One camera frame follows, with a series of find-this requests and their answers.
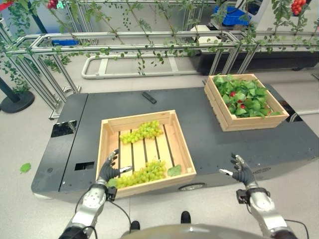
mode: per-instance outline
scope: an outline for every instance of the wooden box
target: wooden box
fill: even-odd
[[[163,131],[163,134],[156,137],[155,140],[145,138],[133,144],[123,144],[119,140],[119,135],[135,130],[141,124],[153,120],[160,122]],[[132,171],[123,173],[122,176],[132,175],[135,170],[139,171],[140,168],[145,167],[146,162],[153,160],[164,160],[166,170],[172,166],[181,165],[180,175],[170,177],[167,176],[166,172],[164,179],[120,188],[117,192],[117,198],[191,181],[196,175],[174,110],[102,120],[97,176],[109,153],[117,148],[120,153],[113,167],[133,166]]]
[[[234,79],[252,81],[257,80],[259,86],[265,87],[254,74],[233,75]],[[259,128],[275,128],[282,121],[284,121],[289,114],[278,103],[274,96],[267,90],[267,104],[275,112],[280,112],[277,116],[262,117],[249,117],[238,118],[231,114],[228,107],[223,101],[223,98],[215,86],[213,81],[214,76],[209,76],[207,83],[204,87],[204,91],[208,97],[208,100],[214,110],[214,113],[219,121],[219,124],[223,131],[236,131],[247,129],[259,129]]]

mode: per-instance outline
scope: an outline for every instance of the blue bin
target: blue bin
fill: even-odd
[[[79,41],[74,39],[52,40],[53,46],[74,46],[78,44],[79,44]]]
[[[216,6],[215,9],[214,9],[214,13],[217,13],[219,7]],[[233,11],[235,9],[235,7],[233,6],[228,6],[227,7],[227,12],[230,12],[230,11]],[[230,13],[230,14],[226,14],[224,20],[223,20],[223,24],[226,25],[226,26],[233,26],[233,25],[236,25],[236,24],[239,24],[239,25],[244,25],[244,26],[248,26],[248,21],[243,21],[243,20],[240,20],[239,17],[244,15],[245,13],[242,11],[242,10],[237,10],[233,13]]]

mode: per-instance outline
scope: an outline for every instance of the black platform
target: black platform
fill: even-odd
[[[319,139],[303,121],[284,121],[272,129],[223,132],[203,88],[156,90],[150,94],[158,101],[154,105],[139,91],[71,95],[58,122],[76,120],[76,131],[49,140],[32,191],[76,201],[95,179],[101,120],[165,110],[176,110],[197,171],[193,182],[207,186],[233,183],[217,173],[219,168],[231,168],[231,152],[247,160],[258,179],[278,176],[319,155]],[[89,162],[94,162],[92,168],[75,170],[77,165]],[[185,183],[157,192],[175,191],[182,185]]]

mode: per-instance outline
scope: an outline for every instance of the black cable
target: black cable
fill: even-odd
[[[121,209],[122,210],[122,212],[123,213],[125,213],[125,215],[128,217],[128,219],[129,219],[129,222],[130,222],[130,233],[131,233],[131,219],[130,219],[130,216],[127,214],[127,212],[125,212],[125,210],[123,209],[123,208],[121,208],[119,205],[117,205],[117,204],[115,204],[115,203],[113,203],[113,202],[111,202],[111,201],[108,201],[108,202],[110,202],[110,203],[112,203],[114,206],[116,206],[116,207],[118,207],[119,209]]]
[[[248,208],[248,203],[246,203],[246,208],[247,208],[247,211],[249,212],[249,214],[251,214],[251,211]]]
[[[88,189],[85,193],[83,193],[82,196],[79,198],[78,202],[76,203],[76,206],[75,206],[75,209],[74,209],[74,213],[76,213],[76,212],[78,211],[78,206],[79,206],[80,201],[82,200],[82,198],[84,197],[84,195],[91,190],[92,186],[93,186],[93,184],[92,184],[92,185],[89,187],[89,189]]]
[[[295,220],[288,220],[288,219],[284,219],[284,220],[288,221],[288,222],[299,223],[299,224],[303,225],[305,227],[305,230],[306,230],[307,239],[309,239],[309,233],[308,233],[308,228],[307,228],[306,224],[304,224],[303,222],[295,221]]]
[[[242,1],[240,2],[240,4],[238,5],[238,7],[235,7],[234,10],[232,10],[232,11],[230,11],[230,12],[227,12],[227,14],[231,14],[231,13],[237,11],[237,10],[241,7],[241,5],[244,3],[244,1],[245,1],[245,0],[242,0]]]
[[[94,226],[86,226],[86,227],[82,228],[82,230],[80,230],[80,231],[79,231],[78,233],[76,233],[73,237],[71,237],[71,239],[75,238],[75,237],[76,237],[78,234],[80,234],[81,232],[84,232],[84,230],[87,229],[87,228],[93,229],[94,234],[95,234],[95,239],[98,239],[98,234],[97,234],[96,229],[95,229]]]

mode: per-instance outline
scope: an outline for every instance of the foot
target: foot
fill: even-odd
[[[191,223],[190,221],[190,214],[188,211],[184,211],[182,212],[181,216],[180,216],[180,223],[184,224],[184,223]]]
[[[133,221],[130,226],[131,230],[140,230],[140,223],[138,221]]]

